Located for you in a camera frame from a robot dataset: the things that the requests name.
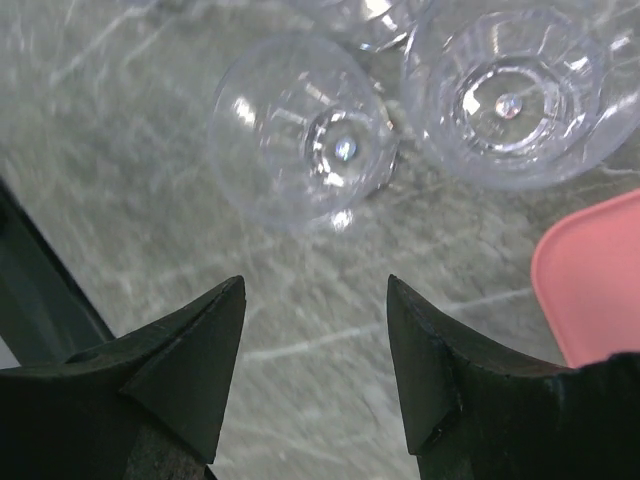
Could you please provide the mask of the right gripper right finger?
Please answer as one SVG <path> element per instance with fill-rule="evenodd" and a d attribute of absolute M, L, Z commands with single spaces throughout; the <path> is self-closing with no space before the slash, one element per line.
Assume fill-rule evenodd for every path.
<path fill-rule="evenodd" d="M 635 479 L 639 357 L 571 369 L 453 319 L 397 277 L 387 325 L 408 451 L 424 479 Z"/>

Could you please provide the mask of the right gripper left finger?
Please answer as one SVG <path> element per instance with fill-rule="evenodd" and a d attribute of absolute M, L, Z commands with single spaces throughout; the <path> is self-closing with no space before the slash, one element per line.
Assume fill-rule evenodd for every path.
<path fill-rule="evenodd" d="M 207 479 L 246 309 L 232 277 L 63 363 L 1 373 L 5 479 Z"/>

